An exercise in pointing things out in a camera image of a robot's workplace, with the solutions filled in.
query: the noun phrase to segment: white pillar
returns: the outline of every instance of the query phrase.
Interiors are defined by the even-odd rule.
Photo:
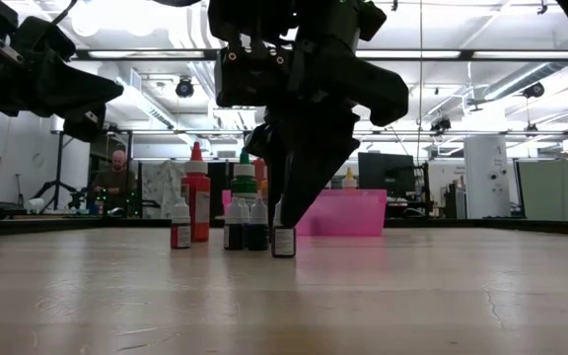
[[[463,118],[466,130],[505,131],[505,109],[498,103],[469,112]],[[510,216],[510,183],[505,136],[466,137],[463,143],[466,171],[467,217]]]
[[[464,141],[469,219],[510,216],[510,182],[505,136],[472,136]]]

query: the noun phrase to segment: pink plastic bin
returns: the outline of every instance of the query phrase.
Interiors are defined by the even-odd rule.
[[[231,192],[223,191],[225,210]],[[385,190],[325,189],[297,224],[298,236],[373,237],[383,233]]]

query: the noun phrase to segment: bottle label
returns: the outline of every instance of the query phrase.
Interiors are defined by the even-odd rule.
[[[295,230],[275,229],[273,248],[278,255],[295,255]]]
[[[209,223],[209,192],[197,191],[194,197],[194,221],[196,223]]]
[[[224,243],[225,243],[225,248],[229,247],[229,226],[225,226],[224,228]]]
[[[251,209],[255,200],[257,199],[257,193],[253,192],[234,192],[232,197],[244,198],[245,202],[248,205],[248,208]]]
[[[191,232],[187,226],[171,226],[170,229],[171,248],[189,248],[191,246]]]

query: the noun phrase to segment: small dropper bottle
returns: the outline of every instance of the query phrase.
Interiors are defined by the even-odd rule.
[[[243,249],[243,218],[238,197],[232,198],[225,215],[225,250]]]
[[[295,257],[297,252],[297,232],[295,228],[282,226],[282,198],[275,205],[275,217],[271,229],[271,255],[273,257]]]
[[[246,248],[249,232],[249,206],[244,198],[239,198],[239,204],[241,205],[241,220],[243,223],[243,248]]]
[[[185,198],[179,197],[173,207],[173,220],[170,226],[170,247],[172,249],[188,249],[191,246],[191,227],[189,223],[189,206]]]
[[[258,196],[251,208],[247,232],[247,248],[249,250],[268,250],[268,213],[262,197]]]

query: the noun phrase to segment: red bottle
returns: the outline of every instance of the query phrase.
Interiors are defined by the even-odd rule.
[[[210,180],[207,163],[203,162],[198,142],[192,148],[192,157],[183,166],[186,177],[181,180],[181,194],[189,205],[189,221],[193,242],[209,240]]]

